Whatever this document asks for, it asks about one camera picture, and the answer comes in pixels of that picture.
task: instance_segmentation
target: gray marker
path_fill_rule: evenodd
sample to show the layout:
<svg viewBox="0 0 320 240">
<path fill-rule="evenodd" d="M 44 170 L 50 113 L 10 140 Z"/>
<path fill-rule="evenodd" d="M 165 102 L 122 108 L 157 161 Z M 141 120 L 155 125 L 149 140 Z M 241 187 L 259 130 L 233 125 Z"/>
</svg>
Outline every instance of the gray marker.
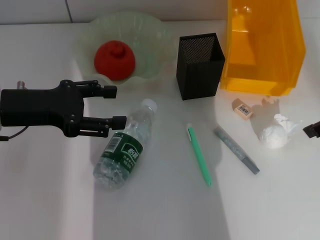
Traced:
<svg viewBox="0 0 320 240">
<path fill-rule="evenodd" d="M 237 156 L 241 162 L 244 163 L 254 174 L 260 172 L 259 168 L 257 168 L 254 161 L 239 147 L 239 145 L 220 127 L 217 127 L 214 131 L 214 134 L 217 135 L 222 142 Z"/>
</svg>

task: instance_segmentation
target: green pen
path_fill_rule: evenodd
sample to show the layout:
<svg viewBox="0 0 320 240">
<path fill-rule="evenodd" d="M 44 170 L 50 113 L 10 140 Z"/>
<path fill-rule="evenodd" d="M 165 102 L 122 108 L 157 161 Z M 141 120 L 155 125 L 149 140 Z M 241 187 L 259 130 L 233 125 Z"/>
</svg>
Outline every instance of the green pen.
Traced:
<svg viewBox="0 0 320 240">
<path fill-rule="evenodd" d="M 202 176 L 203 176 L 206 184 L 210 187 L 211 186 L 211 182 L 212 182 L 211 181 L 210 172 L 209 172 L 209 170 L 207 168 L 205 158 L 204 158 L 204 156 L 203 156 L 203 154 L 201 152 L 201 148 L 200 148 L 200 145 L 198 143 L 195 130 L 193 129 L 191 124 L 188 124 L 186 126 L 186 131 L 187 131 L 189 139 L 190 139 L 190 141 L 192 143 L 192 147 L 194 149 L 194 152 L 195 152 L 195 155 L 196 155 L 196 159 L 198 160 L 198 164 L 199 164 L 200 170 L 202 172 Z"/>
</svg>

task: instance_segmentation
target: green bottle label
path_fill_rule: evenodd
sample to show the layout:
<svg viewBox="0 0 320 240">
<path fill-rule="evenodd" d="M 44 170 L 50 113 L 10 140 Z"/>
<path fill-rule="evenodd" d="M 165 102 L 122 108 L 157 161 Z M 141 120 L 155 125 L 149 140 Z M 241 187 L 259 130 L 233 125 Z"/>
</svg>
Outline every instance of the green bottle label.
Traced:
<svg viewBox="0 0 320 240">
<path fill-rule="evenodd" d="M 114 160 L 131 173 L 143 149 L 141 143 L 134 137 L 116 132 L 101 157 Z"/>
</svg>

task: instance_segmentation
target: plastic water bottle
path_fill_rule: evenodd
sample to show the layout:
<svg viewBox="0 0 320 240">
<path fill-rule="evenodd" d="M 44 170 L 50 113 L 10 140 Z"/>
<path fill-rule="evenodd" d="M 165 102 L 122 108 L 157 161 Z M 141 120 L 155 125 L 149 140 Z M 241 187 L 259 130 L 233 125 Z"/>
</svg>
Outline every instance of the plastic water bottle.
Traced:
<svg viewBox="0 0 320 240">
<path fill-rule="evenodd" d="M 151 99 L 142 101 L 132 112 L 123 132 L 116 132 L 104 149 L 93 175 L 110 189 L 122 186 L 150 140 L 157 104 Z"/>
</svg>

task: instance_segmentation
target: marker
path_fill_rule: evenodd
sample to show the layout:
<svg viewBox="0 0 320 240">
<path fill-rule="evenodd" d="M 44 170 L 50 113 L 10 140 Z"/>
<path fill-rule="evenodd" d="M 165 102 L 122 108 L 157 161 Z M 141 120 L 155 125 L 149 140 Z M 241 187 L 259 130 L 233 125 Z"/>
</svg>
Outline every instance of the marker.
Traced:
<svg viewBox="0 0 320 240">
<path fill-rule="evenodd" d="M 190 139 L 190 141 L 192 143 L 192 147 L 193 147 L 193 150 L 195 152 L 196 159 L 198 160 L 198 164 L 199 164 L 200 170 L 202 172 L 202 176 L 203 176 L 206 184 L 210 187 L 211 183 L 212 183 L 210 172 L 209 172 L 209 170 L 207 168 L 205 158 L 204 158 L 204 156 L 203 156 L 203 154 L 201 152 L 201 148 L 200 148 L 200 145 L 198 143 L 195 130 L 193 129 L 191 124 L 188 124 L 186 126 L 186 131 L 187 131 L 189 139 Z"/>
<path fill-rule="evenodd" d="M 217 127 L 214 131 L 215 135 L 224 142 L 224 144 L 243 162 L 253 174 L 258 174 L 260 169 L 255 162 L 242 150 L 242 148 L 220 127 Z"/>
</svg>

